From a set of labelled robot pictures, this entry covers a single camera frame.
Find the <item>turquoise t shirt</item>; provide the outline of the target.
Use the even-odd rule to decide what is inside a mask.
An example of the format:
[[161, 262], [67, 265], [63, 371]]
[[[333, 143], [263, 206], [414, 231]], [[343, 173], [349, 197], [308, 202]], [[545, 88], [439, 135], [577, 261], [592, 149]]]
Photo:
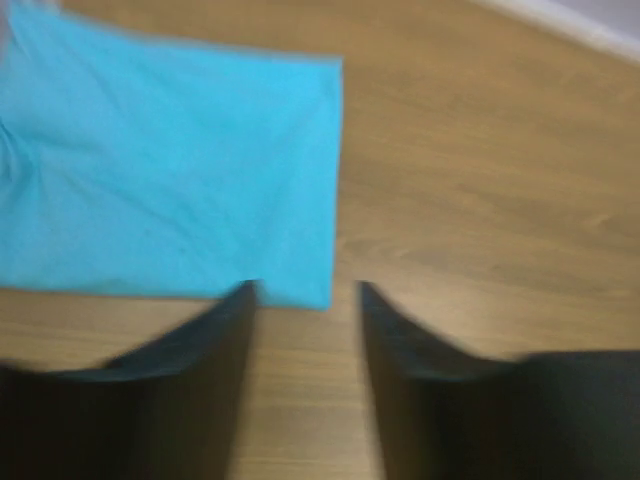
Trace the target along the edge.
[[1, 283], [330, 306], [337, 57], [141, 35], [26, 1], [1, 54]]

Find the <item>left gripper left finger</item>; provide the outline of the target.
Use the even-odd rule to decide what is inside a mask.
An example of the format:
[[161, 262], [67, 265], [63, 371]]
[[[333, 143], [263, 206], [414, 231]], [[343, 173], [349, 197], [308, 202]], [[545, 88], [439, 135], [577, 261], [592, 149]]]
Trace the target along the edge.
[[257, 310], [241, 283], [213, 307], [111, 359], [53, 373], [77, 408], [69, 479], [224, 479]]

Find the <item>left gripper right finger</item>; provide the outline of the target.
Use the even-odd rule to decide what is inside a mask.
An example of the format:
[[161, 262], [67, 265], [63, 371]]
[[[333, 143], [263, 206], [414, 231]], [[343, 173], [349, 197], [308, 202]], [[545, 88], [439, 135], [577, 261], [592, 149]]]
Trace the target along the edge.
[[524, 478], [510, 405], [523, 360], [469, 353], [372, 282], [359, 311], [385, 478]]

